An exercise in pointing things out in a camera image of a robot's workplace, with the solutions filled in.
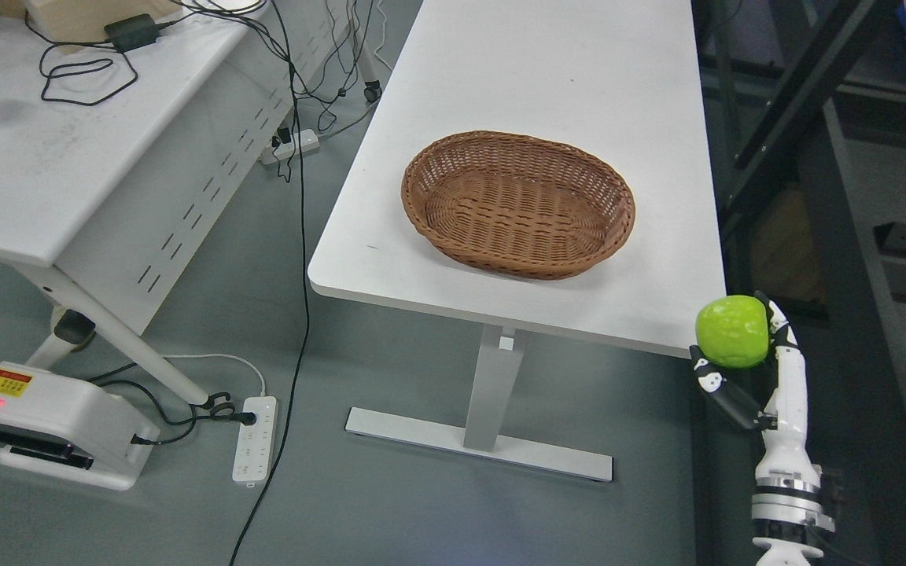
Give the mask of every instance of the white table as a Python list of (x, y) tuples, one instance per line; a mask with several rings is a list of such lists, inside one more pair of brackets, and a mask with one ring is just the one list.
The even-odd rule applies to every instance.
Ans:
[[(429, 143), (467, 130), (560, 141), (612, 165), (635, 197), (627, 244), (561, 281), (442, 255), (407, 221), (400, 177)], [(425, 0), (309, 278), (324, 295), (485, 324), (465, 427), (353, 408), (349, 431), (611, 480), (609, 456), (497, 433), (529, 331), (687, 358), (698, 309), (725, 294), (691, 4)]]
[[(293, 60), (310, 75), (332, 46), (324, 5), (280, 3)], [(341, 13), (343, 1), (331, 3)], [(274, 32), (270, 8), (263, 21)], [(86, 108), (39, 100), (44, 47), (0, 17), (0, 261), (201, 404), (208, 395), (139, 334), (291, 108), (287, 65), (245, 26), (192, 16), (128, 54), (134, 85)], [(98, 99), (129, 76), (116, 60), (51, 94)]]

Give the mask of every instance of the warning label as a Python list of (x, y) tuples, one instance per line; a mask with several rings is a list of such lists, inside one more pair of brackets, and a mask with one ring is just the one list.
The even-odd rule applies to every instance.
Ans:
[(33, 380), (33, 376), (0, 368), (0, 393), (20, 397), (30, 384), (30, 380)]

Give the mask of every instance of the wicker basket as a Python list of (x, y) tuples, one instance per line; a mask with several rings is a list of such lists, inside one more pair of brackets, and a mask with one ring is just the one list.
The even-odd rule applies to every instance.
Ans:
[(575, 147), (501, 132), (445, 137), (407, 165), (400, 198), (414, 228), (454, 260), (564, 279), (610, 257), (632, 232), (624, 179)]

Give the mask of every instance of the electrical outlet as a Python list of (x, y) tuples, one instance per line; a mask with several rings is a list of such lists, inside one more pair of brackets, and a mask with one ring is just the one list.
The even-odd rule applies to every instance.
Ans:
[(233, 481), (254, 487), (267, 478), (272, 443), (274, 442), (274, 420), (278, 415), (278, 400), (274, 397), (248, 397), (242, 412), (254, 413), (258, 420), (250, 426), (240, 425), (237, 437), (237, 457), (233, 462)]

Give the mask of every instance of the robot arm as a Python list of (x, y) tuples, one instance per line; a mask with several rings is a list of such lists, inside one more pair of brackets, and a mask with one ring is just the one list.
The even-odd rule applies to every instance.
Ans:
[(754, 470), (756, 486), (751, 517), (753, 543), (767, 549), (758, 566), (805, 566), (820, 558), (810, 529), (834, 530), (820, 502), (820, 469), (806, 454), (808, 394), (805, 358), (784, 313), (765, 294), (755, 296), (765, 305), (768, 331), (777, 365), (778, 384), (763, 411), (750, 395), (722, 376), (697, 345), (691, 345), (694, 376), (705, 397), (712, 400), (740, 427), (761, 430), (765, 455)]

